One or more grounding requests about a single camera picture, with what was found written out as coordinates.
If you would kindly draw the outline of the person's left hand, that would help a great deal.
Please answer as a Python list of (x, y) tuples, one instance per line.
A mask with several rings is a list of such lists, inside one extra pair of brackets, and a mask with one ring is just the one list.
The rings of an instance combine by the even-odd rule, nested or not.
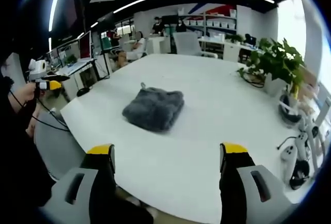
[(31, 101), (34, 98), (35, 89), (36, 84), (30, 82), (26, 83), (14, 93), (11, 92), (9, 94), (8, 99), (15, 113), (18, 113), (28, 101)]

